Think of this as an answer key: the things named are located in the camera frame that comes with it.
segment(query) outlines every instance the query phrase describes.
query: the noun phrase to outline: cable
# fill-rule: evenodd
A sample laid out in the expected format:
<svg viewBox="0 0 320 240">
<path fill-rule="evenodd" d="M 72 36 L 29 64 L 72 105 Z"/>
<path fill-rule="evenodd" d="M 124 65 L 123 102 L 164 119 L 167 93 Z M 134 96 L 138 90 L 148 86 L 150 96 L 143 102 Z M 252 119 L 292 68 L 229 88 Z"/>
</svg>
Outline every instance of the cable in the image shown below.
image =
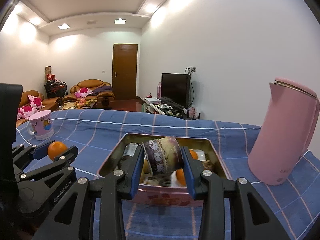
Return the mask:
<svg viewBox="0 0 320 240">
<path fill-rule="evenodd" d="M 190 105 L 188 106 L 188 108 L 192 105 L 193 100 L 195 100 L 195 91 L 194 91 L 193 85 L 192 85 L 191 74 L 192 74 L 192 72 L 190 73 L 190 83 L 191 83 L 191 87 L 192 87 L 193 98 L 192 98 L 192 101 L 191 101 Z"/>
</svg>

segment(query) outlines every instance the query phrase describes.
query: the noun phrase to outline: television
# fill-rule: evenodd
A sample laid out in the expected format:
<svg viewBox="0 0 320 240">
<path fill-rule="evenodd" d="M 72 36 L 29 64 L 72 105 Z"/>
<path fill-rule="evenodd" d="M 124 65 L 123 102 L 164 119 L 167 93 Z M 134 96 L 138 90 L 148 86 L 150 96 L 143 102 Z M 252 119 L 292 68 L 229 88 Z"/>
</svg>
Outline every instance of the television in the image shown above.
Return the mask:
<svg viewBox="0 0 320 240">
<path fill-rule="evenodd" d="M 161 102 L 180 109 L 188 108 L 190 75 L 162 73 Z"/>
</svg>

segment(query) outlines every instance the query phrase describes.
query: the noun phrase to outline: orange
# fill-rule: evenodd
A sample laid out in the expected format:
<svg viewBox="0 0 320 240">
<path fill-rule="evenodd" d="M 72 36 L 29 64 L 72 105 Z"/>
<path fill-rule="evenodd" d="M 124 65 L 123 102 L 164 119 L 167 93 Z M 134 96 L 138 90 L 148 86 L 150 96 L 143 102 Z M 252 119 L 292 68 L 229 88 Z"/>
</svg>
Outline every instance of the orange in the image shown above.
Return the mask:
<svg viewBox="0 0 320 240">
<path fill-rule="evenodd" d="M 184 178 L 183 169 L 178 169 L 176 171 L 177 180 L 180 182 L 181 185 L 186 185 L 186 179 Z"/>
<path fill-rule="evenodd" d="M 191 156 L 192 156 L 195 160 L 197 160 L 197 159 L 198 159 L 197 153 L 196 153 L 195 151 L 193 151 L 193 150 L 189 150 L 189 151 L 190 151 L 190 153 L 191 153 Z"/>
<path fill-rule="evenodd" d="M 68 147 L 63 142 L 53 142 L 48 147 L 48 156 L 53 161 L 55 156 L 59 155 L 60 153 L 64 152 Z"/>
</svg>

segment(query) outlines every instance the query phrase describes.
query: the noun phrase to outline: mug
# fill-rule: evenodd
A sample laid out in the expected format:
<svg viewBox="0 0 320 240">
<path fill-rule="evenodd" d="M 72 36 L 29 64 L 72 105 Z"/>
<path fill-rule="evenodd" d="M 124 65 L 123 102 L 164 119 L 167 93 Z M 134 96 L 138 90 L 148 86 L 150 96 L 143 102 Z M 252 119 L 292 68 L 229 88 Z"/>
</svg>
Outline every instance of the mug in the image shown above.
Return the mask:
<svg viewBox="0 0 320 240">
<path fill-rule="evenodd" d="M 51 137 L 53 135 L 53 126 L 50 116 L 50 110 L 39 111 L 31 115 L 27 124 L 28 133 L 34 135 L 39 141 Z"/>
</svg>

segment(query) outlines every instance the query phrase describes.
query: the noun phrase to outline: rusty can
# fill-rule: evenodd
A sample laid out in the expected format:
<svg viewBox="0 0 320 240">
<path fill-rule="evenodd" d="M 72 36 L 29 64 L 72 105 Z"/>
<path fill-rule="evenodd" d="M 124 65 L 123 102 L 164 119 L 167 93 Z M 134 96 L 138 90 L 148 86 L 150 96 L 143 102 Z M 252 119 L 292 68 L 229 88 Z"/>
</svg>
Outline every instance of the rusty can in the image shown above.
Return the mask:
<svg viewBox="0 0 320 240">
<path fill-rule="evenodd" d="M 142 146 L 152 175 L 168 174 L 183 167 L 180 146 L 175 137 L 150 140 Z"/>
</svg>

